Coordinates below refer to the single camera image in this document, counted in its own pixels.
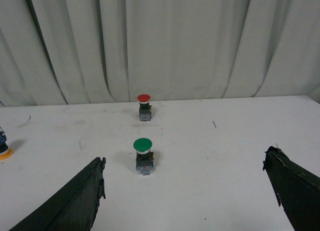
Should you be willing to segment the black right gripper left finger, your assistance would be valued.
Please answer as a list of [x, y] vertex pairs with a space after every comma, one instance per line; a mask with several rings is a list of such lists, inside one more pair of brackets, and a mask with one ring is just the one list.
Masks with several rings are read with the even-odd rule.
[[105, 198], [106, 159], [96, 157], [12, 231], [89, 231]]

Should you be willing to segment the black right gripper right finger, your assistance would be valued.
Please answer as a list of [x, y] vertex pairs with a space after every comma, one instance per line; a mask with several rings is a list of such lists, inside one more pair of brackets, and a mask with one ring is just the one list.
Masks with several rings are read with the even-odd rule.
[[320, 178], [270, 146], [263, 161], [279, 206], [295, 231], [320, 229]]

